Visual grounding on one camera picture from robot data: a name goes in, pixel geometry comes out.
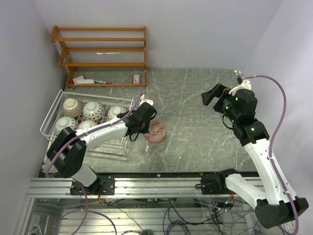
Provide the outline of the black and white leaf bowl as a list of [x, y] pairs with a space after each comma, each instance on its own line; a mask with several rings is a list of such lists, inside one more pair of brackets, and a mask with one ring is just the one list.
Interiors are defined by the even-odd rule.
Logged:
[[88, 129], [97, 125], [98, 123], [93, 120], [84, 120], [78, 125], [77, 129]]

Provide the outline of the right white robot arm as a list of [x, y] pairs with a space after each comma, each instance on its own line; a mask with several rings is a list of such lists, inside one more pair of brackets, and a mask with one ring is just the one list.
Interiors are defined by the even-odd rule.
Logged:
[[215, 183], [222, 194], [232, 191], [250, 204], [264, 228], [272, 228], [294, 221], [308, 209], [306, 198], [298, 197], [284, 176], [277, 159], [270, 150], [269, 134], [255, 118], [257, 98], [250, 86], [230, 89], [220, 83], [201, 94], [203, 105], [214, 98], [214, 111], [228, 118], [235, 137], [251, 157], [264, 189], [260, 190], [233, 169], [221, 171]]

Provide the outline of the light blue patterned bowl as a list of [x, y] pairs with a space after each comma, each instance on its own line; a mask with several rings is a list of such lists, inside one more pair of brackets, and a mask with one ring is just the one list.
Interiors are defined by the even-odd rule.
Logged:
[[56, 121], [54, 126], [55, 134], [58, 135], [64, 128], [70, 127], [75, 130], [78, 126], [77, 120], [72, 117], [61, 117]]

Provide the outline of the red circle patterned bowl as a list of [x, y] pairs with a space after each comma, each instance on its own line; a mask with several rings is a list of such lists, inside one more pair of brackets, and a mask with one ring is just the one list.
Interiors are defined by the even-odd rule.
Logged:
[[101, 103], [92, 101], [88, 102], [83, 107], [83, 116], [87, 120], [97, 122], [105, 113], [104, 107]]

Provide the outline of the red striped bowl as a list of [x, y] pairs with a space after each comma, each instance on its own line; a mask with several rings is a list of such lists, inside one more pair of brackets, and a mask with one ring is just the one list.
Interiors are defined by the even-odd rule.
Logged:
[[144, 134], [144, 138], [151, 143], [160, 143], [166, 135], [165, 126], [160, 121], [152, 121], [149, 125], [148, 133]]

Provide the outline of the brown patterned bowl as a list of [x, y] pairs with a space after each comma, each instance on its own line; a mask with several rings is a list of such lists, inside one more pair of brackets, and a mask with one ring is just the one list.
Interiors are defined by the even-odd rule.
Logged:
[[83, 111], [83, 102], [75, 98], [67, 98], [63, 105], [63, 114], [66, 117], [76, 118], [81, 115]]

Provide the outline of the dark blue patterned bowl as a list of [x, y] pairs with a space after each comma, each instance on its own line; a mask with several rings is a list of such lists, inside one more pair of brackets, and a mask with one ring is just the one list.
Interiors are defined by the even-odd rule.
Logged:
[[115, 117], [117, 117], [118, 114], [125, 113], [126, 111], [127, 110], [122, 106], [112, 106], [108, 110], [107, 121], [114, 119]]

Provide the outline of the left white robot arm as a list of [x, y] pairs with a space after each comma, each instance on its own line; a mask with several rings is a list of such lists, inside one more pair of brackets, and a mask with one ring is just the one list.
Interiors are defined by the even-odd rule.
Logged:
[[141, 101], [137, 109], [118, 114], [103, 124], [79, 130], [64, 128], [46, 153], [50, 160], [46, 177], [53, 176], [50, 170], [55, 167], [63, 178], [72, 178], [79, 182], [86, 193], [99, 193], [103, 189], [102, 180], [91, 167], [84, 164], [86, 152], [117, 138], [128, 136], [134, 141], [132, 135], [148, 133], [150, 121], [156, 114], [153, 101], [147, 100]]

